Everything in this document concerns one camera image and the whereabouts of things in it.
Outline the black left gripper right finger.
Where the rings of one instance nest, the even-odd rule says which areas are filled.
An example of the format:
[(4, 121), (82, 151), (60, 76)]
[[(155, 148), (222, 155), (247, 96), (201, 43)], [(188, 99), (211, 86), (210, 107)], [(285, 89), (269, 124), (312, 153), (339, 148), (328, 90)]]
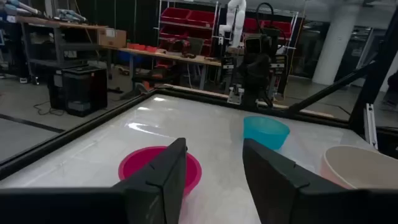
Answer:
[(243, 143), (246, 180), (261, 223), (341, 223), (342, 187), (253, 139)]

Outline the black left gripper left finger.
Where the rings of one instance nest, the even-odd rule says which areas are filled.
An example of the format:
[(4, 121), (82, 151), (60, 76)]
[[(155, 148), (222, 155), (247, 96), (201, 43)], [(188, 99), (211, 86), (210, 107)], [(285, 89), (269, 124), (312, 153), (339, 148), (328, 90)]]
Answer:
[(128, 222), (178, 223), (185, 188), (187, 144), (178, 138), (115, 187), (126, 199)]

